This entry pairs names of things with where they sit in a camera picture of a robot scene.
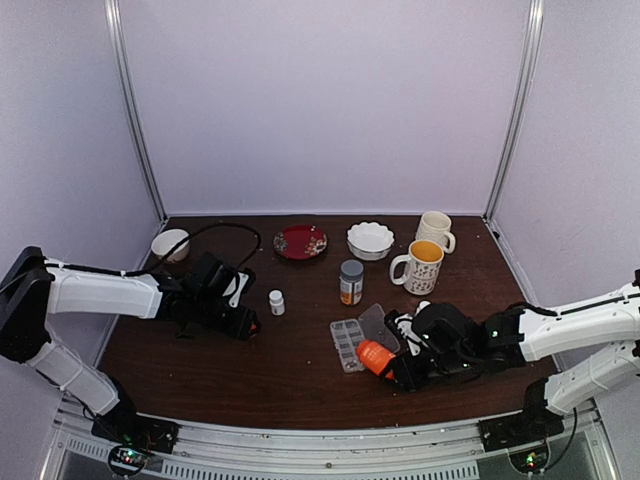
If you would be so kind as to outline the clear plastic pill organizer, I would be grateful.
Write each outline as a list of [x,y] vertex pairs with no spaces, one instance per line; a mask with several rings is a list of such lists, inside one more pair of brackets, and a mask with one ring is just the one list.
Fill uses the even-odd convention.
[[357,356],[357,347],[364,340],[378,342],[392,353],[400,350],[400,343],[385,325],[385,312],[380,304],[373,304],[358,318],[330,323],[329,331],[342,370],[349,374],[365,369]]

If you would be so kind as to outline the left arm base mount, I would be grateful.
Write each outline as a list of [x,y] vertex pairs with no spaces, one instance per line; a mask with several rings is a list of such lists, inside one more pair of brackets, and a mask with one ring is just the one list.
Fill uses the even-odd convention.
[[173,452],[179,425],[140,415],[129,418],[96,416],[91,433],[115,443],[107,454],[110,470],[120,477],[132,477],[159,460],[159,454]]

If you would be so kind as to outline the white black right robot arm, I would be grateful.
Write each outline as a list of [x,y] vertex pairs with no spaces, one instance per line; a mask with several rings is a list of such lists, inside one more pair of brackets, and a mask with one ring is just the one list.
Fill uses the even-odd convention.
[[450,303],[422,302],[414,313],[390,312],[385,323],[404,343],[380,377],[416,391],[436,377],[499,373],[555,354],[597,345],[574,367],[530,385],[513,419],[519,440],[535,440],[584,400],[639,372],[639,282],[601,296],[543,308],[518,302],[477,323]]

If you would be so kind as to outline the small white pill bottle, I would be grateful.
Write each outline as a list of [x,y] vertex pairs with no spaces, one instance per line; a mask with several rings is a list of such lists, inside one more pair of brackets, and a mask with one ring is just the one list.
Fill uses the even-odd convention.
[[282,316],[286,311],[283,293],[280,290],[272,290],[269,292],[268,299],[271,313],[274,316]]

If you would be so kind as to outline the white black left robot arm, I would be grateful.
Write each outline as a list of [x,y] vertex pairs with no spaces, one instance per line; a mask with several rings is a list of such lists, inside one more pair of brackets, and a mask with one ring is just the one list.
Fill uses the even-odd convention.
[[114,379],[88,366],[46,325],[60,313],[95,313],[191,324],[247,340],[261,324],[242,295],[255,281],[244,263],[231,266],[210,252],[181,277],[156,266],[118,271],[46,257],[36,246],[18,255],[1,281],[1,355],[26,364],[74,396],[98,427],[123,444],[137,442],[144,424]]

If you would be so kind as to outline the orange pill bottle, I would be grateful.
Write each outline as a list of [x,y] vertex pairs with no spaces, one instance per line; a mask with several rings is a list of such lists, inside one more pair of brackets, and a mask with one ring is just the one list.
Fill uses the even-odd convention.
[[393,374],[387,370],[389,363],[395,358],[395,354],[382,344],[365,339],[356,349],[358,359],[362,365],[377,376],[393,378]]

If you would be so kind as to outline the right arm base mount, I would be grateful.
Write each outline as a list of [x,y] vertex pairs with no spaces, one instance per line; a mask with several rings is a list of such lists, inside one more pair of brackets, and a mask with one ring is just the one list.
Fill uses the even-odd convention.
[[564,432],[564,421],[553,413],[520,412],[478,423],[485,452],[506,450],[520,474],[542,474],[551,466],[549,438]]

